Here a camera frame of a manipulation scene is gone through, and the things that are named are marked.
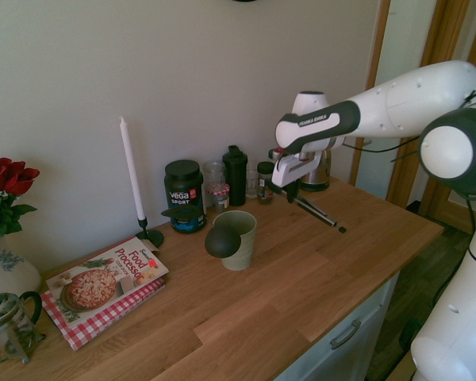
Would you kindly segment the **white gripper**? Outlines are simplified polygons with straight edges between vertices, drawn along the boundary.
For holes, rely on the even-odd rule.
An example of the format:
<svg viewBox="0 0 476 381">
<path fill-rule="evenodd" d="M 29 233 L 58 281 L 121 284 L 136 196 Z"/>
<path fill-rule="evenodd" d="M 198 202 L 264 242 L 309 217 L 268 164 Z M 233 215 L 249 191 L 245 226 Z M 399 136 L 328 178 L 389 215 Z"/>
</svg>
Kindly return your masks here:
<svg viewBox="0 0 476 381">
<path fill-rule="evenodd" d="M 272 181 L 277 186 L 286 186 L 301 181 L 301 187 L 328 187 L 331 170 L 331 152 L 302 152 L 287 154 L 283 149 L 271 149 L 270 158 L 274 161 Z M 286 186 L 286 198 L 292 203 L 298 196 L 300 184 Z"/>
</svg>

